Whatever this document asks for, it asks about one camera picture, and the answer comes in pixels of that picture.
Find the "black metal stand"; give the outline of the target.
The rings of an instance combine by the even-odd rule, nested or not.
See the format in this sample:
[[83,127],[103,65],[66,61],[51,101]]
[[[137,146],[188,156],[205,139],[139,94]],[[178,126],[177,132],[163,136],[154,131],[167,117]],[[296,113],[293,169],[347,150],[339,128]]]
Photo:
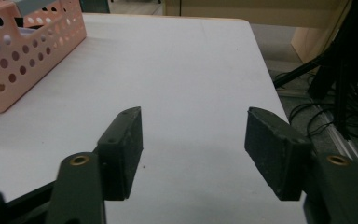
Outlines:
[[322,101],[327,93],[335,94],[330,104],[333,123],[345,137],[358,137],[358,0],[351,0],[350,10],[330,46],[313,60],[273,81],[280,88],[316,69],[308,95]]

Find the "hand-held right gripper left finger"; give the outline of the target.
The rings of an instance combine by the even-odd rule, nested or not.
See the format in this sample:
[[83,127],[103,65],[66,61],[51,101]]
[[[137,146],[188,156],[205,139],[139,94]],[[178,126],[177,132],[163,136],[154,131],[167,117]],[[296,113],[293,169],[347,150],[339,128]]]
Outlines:
[[136,106],[115,117],[93,151],[61,162],[46,224],[105,224],[105,203],[130,197],[142,151],[142,109]]

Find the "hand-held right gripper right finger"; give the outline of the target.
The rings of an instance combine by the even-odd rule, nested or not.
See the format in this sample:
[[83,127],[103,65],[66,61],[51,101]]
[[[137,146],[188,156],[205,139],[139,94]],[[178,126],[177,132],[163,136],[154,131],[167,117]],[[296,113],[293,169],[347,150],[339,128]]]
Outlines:
[[298,201],[308,224],[358,224],[358,161],[318,152],[312,142],[263,108],[248,109],[244,148],[281,201]]

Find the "pink perforated plastic basket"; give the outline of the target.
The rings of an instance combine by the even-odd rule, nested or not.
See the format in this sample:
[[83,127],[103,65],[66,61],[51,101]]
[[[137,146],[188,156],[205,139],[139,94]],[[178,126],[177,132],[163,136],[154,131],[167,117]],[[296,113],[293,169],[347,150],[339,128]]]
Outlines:
[[0,0],[0,113],[86,35],[79,0]]

